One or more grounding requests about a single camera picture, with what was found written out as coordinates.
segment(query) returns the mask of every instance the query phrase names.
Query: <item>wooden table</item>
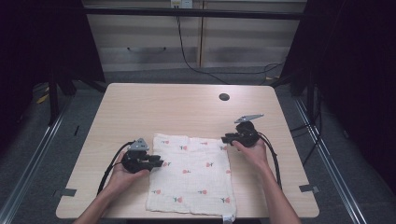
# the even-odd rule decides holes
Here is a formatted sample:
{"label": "wooden table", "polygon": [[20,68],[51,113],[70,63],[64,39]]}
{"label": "wooden table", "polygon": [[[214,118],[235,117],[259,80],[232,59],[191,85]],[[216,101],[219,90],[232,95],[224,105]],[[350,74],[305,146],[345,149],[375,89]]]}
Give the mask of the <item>wooden table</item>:
{"label": "wooden table", "polygon": [[[230,96],[228,101],[219,98]],[[264,114],[254,119],[259,132],[271,141],[280,167],[283,190],[299,217],[316,217],[318,206],[312,192],[301,193],[308,184],[282,109],[271,87],[180,84],[111,84],[98,109],[67,189],[56,214],[78,217],[96,196],[103,173],[116,151],[126,142],[143,137],[150,148],[155,133],[189,137],[221,138],[234,133],[236,119]],[[232,169],[237,218],[268,217],[265,198],[250,164],[235,148],[228,150]],[[274,169],[268,152],[270,165]],[[149,178],[125,191],[105,213],[117,218],[209,218],[191,214],[146,211]]]}

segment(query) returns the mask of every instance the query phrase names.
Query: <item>human hand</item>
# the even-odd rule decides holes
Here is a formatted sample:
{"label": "human hand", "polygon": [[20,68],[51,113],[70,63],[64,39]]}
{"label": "human hand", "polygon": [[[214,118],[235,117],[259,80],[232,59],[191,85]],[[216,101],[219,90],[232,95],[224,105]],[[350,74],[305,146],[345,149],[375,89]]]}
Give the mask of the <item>human hand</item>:
{"label": "human hand", "polygon": [[140,177],[149,174],[149,170],[141,170],[135,174],[125,170],[122,163],[120,163],[124,154],[125,152],[122,151],[117,157],[115,162],[116,165],[114,165],[113,168],[113,173],[111,174],[110,180],[104,189],[109,191],[114,197],[118,197]]}
{"label": "human hand", "polygon": [[253,147],[244,147],[238,141],[233,141],[233,145],[241,151],[247,161],[256,168],[261,169],[264,165],[268,165],[266,146],[262,139],[259,139]]}

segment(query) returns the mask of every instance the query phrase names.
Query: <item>person's left hand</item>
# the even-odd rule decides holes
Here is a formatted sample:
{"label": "person's left hand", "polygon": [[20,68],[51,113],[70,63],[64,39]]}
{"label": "person's left hand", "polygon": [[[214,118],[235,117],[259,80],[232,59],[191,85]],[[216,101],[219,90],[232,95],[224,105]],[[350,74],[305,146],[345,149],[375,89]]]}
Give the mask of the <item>person's left hand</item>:
{"label": "person's left hand", "polygon": [[116,165],[113,167],[113,173],[105,187],[105,189],[110,190],[112,194],[115,194],[114,196],[116,197],[127,190],[138,178],[149,174],[149,170],[141,170],[136,174],[132,174],[125,170],[120,163],[124,154],[125,152],[122,151],[118,156],[115,162]]}

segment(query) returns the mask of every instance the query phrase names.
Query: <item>black cable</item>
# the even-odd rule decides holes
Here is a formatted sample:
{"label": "black cable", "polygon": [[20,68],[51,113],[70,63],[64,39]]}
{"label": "black cable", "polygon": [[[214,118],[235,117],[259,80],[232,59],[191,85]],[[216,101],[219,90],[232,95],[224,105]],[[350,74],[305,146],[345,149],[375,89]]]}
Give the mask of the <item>black cable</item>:
{"label": "black cable", "polygon": [[133,144],[133,143],[134,143],[134,141],[133,141],[133,142],[127,142],[127,143],[125,143],[125,144],[117,151],[116,155],[113,157],[113,160],[111,161],[111,163],[108,165],[107,169],[105,170],[105,174],[104,174],[103,177],[102,177],[102,181],[100,182],[99,189],[98,189],[98,193],[97,193],[96,195],[98,195],[98,194],[102,191],[103,187],[105,186],[105,183],[106,183],[108,174],[110,174],[111,169],[113,169],[113,167],[114,167],[115,165],[117,165],[117,164],[120,163],[120,162],[118,162],[118,163],[116,163],[116,164],[113,165],[114,161],[117,159],[117,157],[119,156],[120,152],[121,152],[125,147],[127,147],[127,146],[129,146],[129,145],[131,145],[131,144]]}
{"label": "black cable", "polygon": [[292,138],[298,138],[298,137],[301,137],[301,136],[306,135],[306,134],[308,134],[308,133],[309,133],[309,131],[306,131],[306,132],[304,132],[304,133],[300,133],[300,134],[297,134],[297,135],[295,135],[295,136],[292,136]]}
{"label": "black cable", "polygon": [[303,161],[303,166],[305,166],[306,162],[311,157],[312,153],[314,152],[315,148],[317,147],[317,145],[321,139],[321,132],[322,132],[322,127],[323,127],[322,116],[321,116],[321,100],[322,100],[322,98],[320,97],[320,94],[317,89],[317,109],[318,109],[318,117],[319,117],[320,126],[319,126],[319,130],[318,130],[318,134],[316,136],[317,140],[315,141],[315,144],[309,150],[308,155],[306,156],[305,160]]}
{"label": "black cable", "polygon": [[119,162],[117,162],[117,163],[114,163],[113,164],[113,167],[115,167],[116,165],[118,165],[118,164],[123,164],[124,162],[123,161],[119,161]]}
{"label": "black cable", "polygon": [[[182,53],[182,55],[183,55],[184,63],[185,63],[192,71],[194,71],[194,72],[196,72],[196,73],[200,73],[200,74],[209,75],[209,76],[211,76],[211,77],[217,79],[218,81],[220,81],[220,82],[222,82],[222,83],[224,83],[224,84],[226,84],[226,85],[231,85],[231,84],[228,83],[228,82],[226,82],[226,81],[224,81],[224,80],[222,80],[222,79],[220,79],[219,77],[214,76],[214,74],[218,74],[218,75],[223,75],[223,74],[224,74],[224,75],[227,75],[227,74],[232,74],[232,75],[237,75],[237,74],[240,74],[240,75],[258,75],[258,74],[265,74],[265,79],[266,79],[266,74],[267,74],[269,71],[274,70],[275,68],[277,68],[278,66],[280,66],[281,64],[283,64],[283,63],[270,63],[270,64],[267,64],[267,65],[264,66],[264,70],[263,70],[263,71],[260,71],[260,72],[253,72],[253,73],[246,73],[246,72],[211,72],[211,73],[209,73],[209,72],[200,71],[200,70],[197,70],[197,69],[191,67],[190,64],[187,62],[186,54],[185,54],[185,52],[184,52],[183,39],[182,39],[182,37],[181,37],[180,17],[177,17],[177,30],[178,30],[178,37],[179,37],[179,39],[180,39],[181,53]],[[273,65],[274,65],[275,67],[266,70],[266,68],[267,68],[268,66],[273,66]]]}
{"label": "black cable", "polygon": [[282,182],[280,180],[280,171],[279,171],[279,163],[277,162],[277,155],[274,151],[274,148],[271,145],[270,140],[268,140],[267,136],[265,136],[263,133],[258,133],[260,135],[260,139],[262,139],[262,141],[264,141],[264,143],[268,146],[268,148],[271,151],[271,155],[274,159],[274,166],[275,166],[275,170],[276,170],[276,182],[279,185],[279,187],[282,189]]}
{"label": "black cable", "polygon": [[290,132],[292,133],[292,132],[295,132],[295,131],[298,131],[298,130],[301,130],[301,129],[304,129],[304,128],[306,128],[306,127],[309,127],[311,124],[303,124],[302,126],[300,126],[300,127],[297,127],[297,128],[293,128],[293,129],[290,129]]}
{"label": "black cable", "polygon": [[272,87],[272,88],[276,88],[276,87],[278,87],[278,86],[281,86],[281,85],[285,85],[285,84],[287,84],[287,83],[290,83],[290,81],[291,81],[293,78],[299,76],[299,74],[301,74],[303,71],[304,71],[303,68],[297,69],[297,71],[295,71],[295,72],[289,74],[288,76],[280,77],[277,81],[271,83],[269,86]]}

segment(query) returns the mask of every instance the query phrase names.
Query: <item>human arm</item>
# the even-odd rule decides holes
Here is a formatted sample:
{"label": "human arm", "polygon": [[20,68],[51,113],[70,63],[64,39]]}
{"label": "human arm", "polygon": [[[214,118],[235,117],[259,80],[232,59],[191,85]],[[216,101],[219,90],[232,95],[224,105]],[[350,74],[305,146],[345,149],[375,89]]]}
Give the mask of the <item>human arm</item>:
{"label": "human arm", "polygon": [[268,213],[271,223],[301,223],[285,194],[276,183],[276,179],[268,164],[266,146],[264,141],[259,141],[253,147],[244,147],[241,143],[233,141],[233,145],[241,151],[247,161],[257,170],[265,194]]}
{"label": "human arm", "polygon": [[103,213],[121,193],[127,190],[138,178],[149,174],[148,170],[142,170],[136,174],[126,171],[122,164],[119,163],[123,155],[124,152],[121,152],[118,156],[106,187],[96,196],[81,216],[76,219],[75,224],[98,223]]}

